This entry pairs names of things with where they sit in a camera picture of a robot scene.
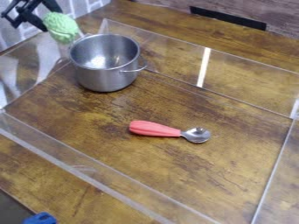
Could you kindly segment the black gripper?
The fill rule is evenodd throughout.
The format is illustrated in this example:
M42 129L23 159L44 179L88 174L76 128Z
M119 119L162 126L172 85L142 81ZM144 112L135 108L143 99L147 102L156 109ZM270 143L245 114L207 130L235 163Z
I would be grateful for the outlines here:
M0 13L0 16L10 22L14 28L18 28L22 23L28 22L43 32L47 32L48 29L43 20L34 14L34 10L40 3L43 3L50 11L63 13L56 0L14 0Z

